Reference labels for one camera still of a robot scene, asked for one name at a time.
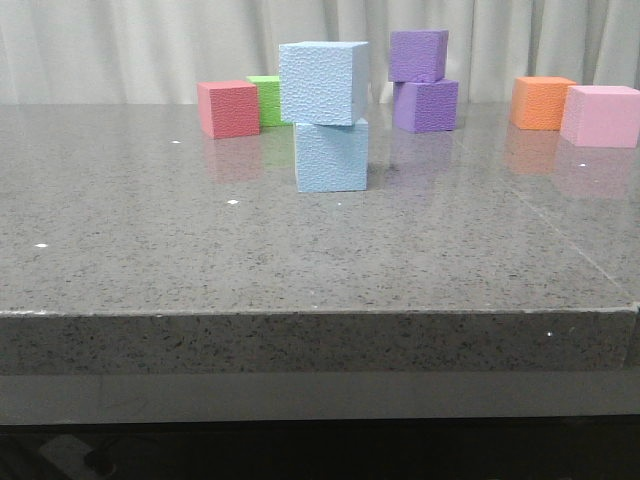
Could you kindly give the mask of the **light blue foam cube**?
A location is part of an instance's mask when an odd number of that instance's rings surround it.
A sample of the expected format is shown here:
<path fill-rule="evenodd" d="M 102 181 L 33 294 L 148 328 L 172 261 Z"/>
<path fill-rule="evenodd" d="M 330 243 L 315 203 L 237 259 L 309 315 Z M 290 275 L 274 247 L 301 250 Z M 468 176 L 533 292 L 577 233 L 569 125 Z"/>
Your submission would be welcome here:
<path fill-rule="evenodd" d="M 352 125 L 367 110 L 369 43 L 281 44 L 279 74 L 284 121 Z"/>
<path fill-rule="evenodd" d="M 294 125 L 299 192 L 361 191 L 367 188 L 368 122 Z"/>

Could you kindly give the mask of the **red foam cube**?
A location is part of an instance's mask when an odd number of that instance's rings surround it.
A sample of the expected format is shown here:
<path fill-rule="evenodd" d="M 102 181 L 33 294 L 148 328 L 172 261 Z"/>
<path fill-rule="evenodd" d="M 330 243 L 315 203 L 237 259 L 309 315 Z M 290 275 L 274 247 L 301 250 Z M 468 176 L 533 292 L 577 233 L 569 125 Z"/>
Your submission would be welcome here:
<path fill-rule="evenodd" d="M 244 80 L 199 82 L 198 112 L 202 131 L 214 139 L 258 135 L 258 89 Z"/>

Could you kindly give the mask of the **green foam cube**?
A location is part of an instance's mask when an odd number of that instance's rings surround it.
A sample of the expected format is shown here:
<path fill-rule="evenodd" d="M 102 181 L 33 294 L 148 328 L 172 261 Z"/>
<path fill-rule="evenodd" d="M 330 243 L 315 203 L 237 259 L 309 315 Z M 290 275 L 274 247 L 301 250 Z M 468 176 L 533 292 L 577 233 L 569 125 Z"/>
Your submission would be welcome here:
<path fill-rule="evenodd" d="M 289 125 L 281 118 L 280 77 L 247 76 L 246 80 L 257 86 L 261 127 Z"/>

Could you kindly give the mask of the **lower purple foam cube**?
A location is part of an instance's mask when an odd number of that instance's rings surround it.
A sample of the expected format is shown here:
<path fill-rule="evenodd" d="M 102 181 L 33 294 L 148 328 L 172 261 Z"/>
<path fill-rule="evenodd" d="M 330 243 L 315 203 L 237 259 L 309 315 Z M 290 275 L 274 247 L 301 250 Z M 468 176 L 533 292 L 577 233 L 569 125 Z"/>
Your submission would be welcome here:
<path fill-rule="evenodd" d="M 455 80 L 395 82 L 393 124 L 412 133 L 454 130 L 458 91 Z"/>

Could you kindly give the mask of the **purple foam cube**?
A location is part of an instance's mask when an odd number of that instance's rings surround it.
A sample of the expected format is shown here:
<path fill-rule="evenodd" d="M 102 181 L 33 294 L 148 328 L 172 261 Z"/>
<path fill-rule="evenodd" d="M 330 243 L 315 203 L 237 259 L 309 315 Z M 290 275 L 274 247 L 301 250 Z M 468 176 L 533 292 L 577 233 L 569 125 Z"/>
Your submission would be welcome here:
<path fill-rule="evenodd" d="M 448 38 L 448 30 L 392 31 L 388 80 L 426 83 L 442 80 Z"/>
<path fill-rule="evenodd" d="M 454 130 L 458 91 L 455 80 L 395 82 L 393 124 L 412 133 Z"/>

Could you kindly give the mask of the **upper purple foam cube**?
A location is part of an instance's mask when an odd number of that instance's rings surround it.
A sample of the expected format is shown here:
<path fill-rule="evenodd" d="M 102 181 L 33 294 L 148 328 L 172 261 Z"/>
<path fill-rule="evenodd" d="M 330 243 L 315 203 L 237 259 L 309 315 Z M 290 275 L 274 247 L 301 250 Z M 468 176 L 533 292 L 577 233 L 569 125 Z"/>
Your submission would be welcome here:
<path fill-rule="evenodd" d="M 442 80 L 448 38 L 448 30 L 392 31 L 388 80 L 426 83 Z"/>

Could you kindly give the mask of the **far orange foam cube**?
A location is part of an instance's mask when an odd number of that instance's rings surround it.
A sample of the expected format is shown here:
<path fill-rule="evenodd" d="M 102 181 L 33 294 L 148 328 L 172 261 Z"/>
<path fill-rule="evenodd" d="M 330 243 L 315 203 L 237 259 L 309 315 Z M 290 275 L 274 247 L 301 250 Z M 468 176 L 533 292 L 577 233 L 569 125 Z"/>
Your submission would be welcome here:
<path fill-rule="evenodd" d="M 517 77 L 510 121 L 523 130 L 559 130 L 568 89 L 575 85 L 575 81 L 564 77 Z"/>

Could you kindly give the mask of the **pink foam cube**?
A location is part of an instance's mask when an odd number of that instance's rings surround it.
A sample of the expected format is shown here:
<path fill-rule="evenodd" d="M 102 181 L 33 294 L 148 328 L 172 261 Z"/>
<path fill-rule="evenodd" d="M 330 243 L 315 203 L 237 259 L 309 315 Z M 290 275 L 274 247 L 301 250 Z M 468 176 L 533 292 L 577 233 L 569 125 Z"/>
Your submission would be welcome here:
<path fill-rule="evenodd" d="M 560 135 L 578 147 L 635 148 L 639 91 L 627 86 L 571 86 Z"/>

